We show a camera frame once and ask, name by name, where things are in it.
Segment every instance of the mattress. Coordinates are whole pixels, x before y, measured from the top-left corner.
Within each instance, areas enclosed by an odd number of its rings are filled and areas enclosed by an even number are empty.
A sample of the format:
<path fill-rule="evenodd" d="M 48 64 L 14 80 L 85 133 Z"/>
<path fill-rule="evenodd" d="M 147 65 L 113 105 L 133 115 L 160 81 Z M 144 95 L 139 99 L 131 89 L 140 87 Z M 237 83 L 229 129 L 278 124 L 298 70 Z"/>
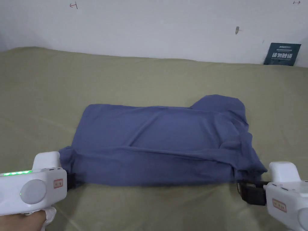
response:
<path fill-rule="evenodd" d="M 308 179 L 308 69 L 124 58 L 18 48 L 0 53 L 1 172 L 29 169 L 39 152 L 70 145 L 92 103 L 188 107 L 204 95 L 240 99 L 262 163 L 291 161 Z M 269 173 L 263 175 L 270 180 Z M 279 230 L 266 207 L 233 184 L 108 187 L 86 184 L 55 205 L 47 230 Z"/>

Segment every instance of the dark blue sign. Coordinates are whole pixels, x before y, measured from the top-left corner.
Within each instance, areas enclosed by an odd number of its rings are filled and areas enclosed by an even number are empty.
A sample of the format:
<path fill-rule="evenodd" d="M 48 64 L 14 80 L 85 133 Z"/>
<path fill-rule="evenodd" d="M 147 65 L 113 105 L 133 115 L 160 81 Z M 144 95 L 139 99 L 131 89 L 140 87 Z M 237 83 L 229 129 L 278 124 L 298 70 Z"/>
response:
<path fill-rule="evenodd" d="M 264 65 L 293 66 L 301 44 L 271 43 Z"/>

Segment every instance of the folded shirt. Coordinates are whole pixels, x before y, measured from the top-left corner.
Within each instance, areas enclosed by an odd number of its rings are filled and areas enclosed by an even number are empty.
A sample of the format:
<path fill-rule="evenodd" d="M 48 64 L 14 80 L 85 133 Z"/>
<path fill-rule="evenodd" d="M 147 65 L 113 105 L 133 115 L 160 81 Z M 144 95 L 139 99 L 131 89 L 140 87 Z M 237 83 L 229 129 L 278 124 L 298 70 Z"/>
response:
<path fill-rule="evenodd" d="M 62 167 L 79 182 L 114 186 L 201 185 L 259 180 L 245 107 L 208 95 L 191 107 L 92 104 Z"/>

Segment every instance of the white wall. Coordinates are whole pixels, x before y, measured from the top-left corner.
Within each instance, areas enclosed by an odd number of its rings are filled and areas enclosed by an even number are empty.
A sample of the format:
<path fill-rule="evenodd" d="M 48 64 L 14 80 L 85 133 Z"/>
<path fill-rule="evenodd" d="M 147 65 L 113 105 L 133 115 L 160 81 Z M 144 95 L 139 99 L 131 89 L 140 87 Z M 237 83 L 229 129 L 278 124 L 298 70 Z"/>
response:
<path fill-rule="evenodd" d="M 271 42 L 302 44 L 308 0 L 2 0 L 0 50 L 40 46 L 83 53 L 263 63 Z"/>

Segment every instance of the human hand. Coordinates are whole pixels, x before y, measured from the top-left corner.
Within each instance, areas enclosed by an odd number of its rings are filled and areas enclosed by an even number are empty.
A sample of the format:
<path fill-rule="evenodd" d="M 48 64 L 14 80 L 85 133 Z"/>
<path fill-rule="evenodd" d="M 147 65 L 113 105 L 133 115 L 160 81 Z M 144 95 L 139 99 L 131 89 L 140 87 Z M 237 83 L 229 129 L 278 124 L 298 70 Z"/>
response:
<path fill-rule="evenodd" d="M 26 216 L 13 214 L 0 216 L 0 231 L 41 231 L 46 221 L 45 211 L 37 211 Z"/>

